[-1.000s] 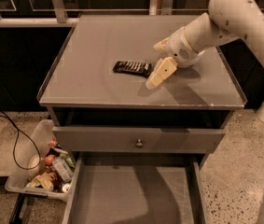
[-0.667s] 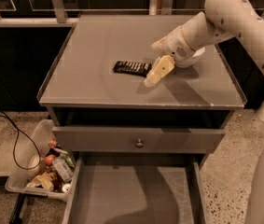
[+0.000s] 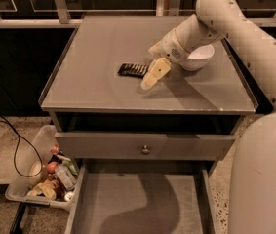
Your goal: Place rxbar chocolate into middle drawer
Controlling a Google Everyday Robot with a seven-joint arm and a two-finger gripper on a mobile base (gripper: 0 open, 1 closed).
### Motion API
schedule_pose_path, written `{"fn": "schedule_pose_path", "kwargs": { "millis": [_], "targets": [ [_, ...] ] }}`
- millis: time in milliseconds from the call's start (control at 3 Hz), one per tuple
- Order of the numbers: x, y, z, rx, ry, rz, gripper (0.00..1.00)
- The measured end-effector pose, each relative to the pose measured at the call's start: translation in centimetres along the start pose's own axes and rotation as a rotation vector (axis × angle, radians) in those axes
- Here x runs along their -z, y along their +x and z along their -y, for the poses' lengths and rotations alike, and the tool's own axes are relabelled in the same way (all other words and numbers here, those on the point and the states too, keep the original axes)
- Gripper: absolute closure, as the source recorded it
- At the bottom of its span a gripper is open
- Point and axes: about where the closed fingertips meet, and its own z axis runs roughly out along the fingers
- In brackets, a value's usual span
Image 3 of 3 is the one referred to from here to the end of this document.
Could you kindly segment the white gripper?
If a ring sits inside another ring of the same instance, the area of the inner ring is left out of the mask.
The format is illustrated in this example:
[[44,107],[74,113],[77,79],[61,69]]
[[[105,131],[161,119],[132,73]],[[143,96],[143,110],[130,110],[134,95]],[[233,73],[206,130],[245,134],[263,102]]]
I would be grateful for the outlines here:
[[184,62],[190,55],[190,51],[186,47],[188,43],[189,36],[187,34],[170,31],[159,42],[150,47],[148,52],[155,60],[151,62],[140,86],[144,90],[151,89],[171,70],[171,62]]

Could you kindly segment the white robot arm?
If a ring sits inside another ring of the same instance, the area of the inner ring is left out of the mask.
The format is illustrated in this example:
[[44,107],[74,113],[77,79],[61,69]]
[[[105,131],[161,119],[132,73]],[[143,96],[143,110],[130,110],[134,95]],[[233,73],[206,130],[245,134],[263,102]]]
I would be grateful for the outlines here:
[[153,87],[171,65],[188,65],[201,46],[225,38],[275,111],[241,136],[231,169],[228,234],[276,234],[276,39],[248,20],[236,0],[197,0],[196,13],[149,49],[143,77]]

